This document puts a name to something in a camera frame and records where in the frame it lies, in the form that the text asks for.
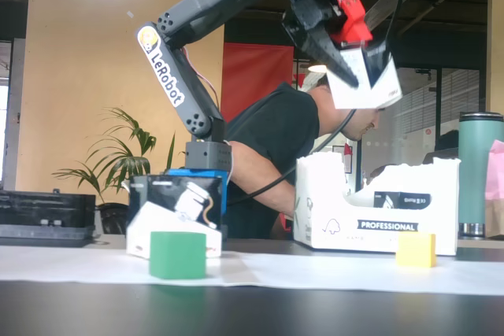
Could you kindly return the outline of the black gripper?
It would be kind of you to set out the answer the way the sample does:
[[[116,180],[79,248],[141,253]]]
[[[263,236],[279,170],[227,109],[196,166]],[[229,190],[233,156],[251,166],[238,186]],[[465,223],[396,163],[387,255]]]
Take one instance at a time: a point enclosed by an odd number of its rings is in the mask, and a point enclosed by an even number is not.
[[[357,88],[358,79],[334,42],[340,46],[365,46],[373,40],[361,0],[289,1],[290,9],[284,13],[282,23],[295,45],[349,87]]]

